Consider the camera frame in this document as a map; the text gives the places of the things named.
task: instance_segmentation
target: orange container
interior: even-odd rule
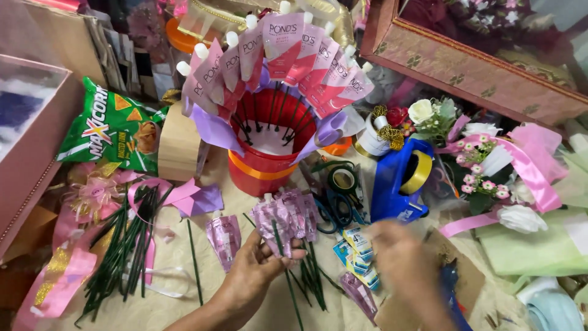
[[[258,121],[261,123],[268,123],[272,98],[273,89],[265,89],[255,95],[255,104],[257,105],[256,115]],[[286,102],[284,103],[282,116],[278,118],[280,106],[284,98],[286,98]],[[243,101],[247,108],[247,117],[250,120],[254,119],[255,113],[253,112],[252,94],[246,92],[243,96]],[[306,111],[306,107],[302,103],[298,107],[297,103],[298,100],[293,96],[278,91],[274,102],[272,120],[269,122],[272,124],[270,130],[273,130],[276,124],[283,127],[296,125]],[[245,119],[242,106],[238,107],[236,113],[241,119]],[[290,123],[290,119],[294,113],[294,120]],[[285,186],[291,173],[298,166],[297,164],[290,164],[296,159],[298,152],[316,132],[316,126],[310,112],[304,116],[298,130],[308,121],[312,121],[312,123],[294,137],[294,141],[292,142],[294,144],[292,149],[293,154],[270,155],[262,153],[237,138],[239,145],[245,151],[245,156],[241,157],[239,154],[229,151],[229,174],[235,186],[241,191],[255,197],[261,197],[265,193],[277,192],[279,187]],[[240,130],[239,126],[234,121],[231,121],[230,124],[238,135]]]

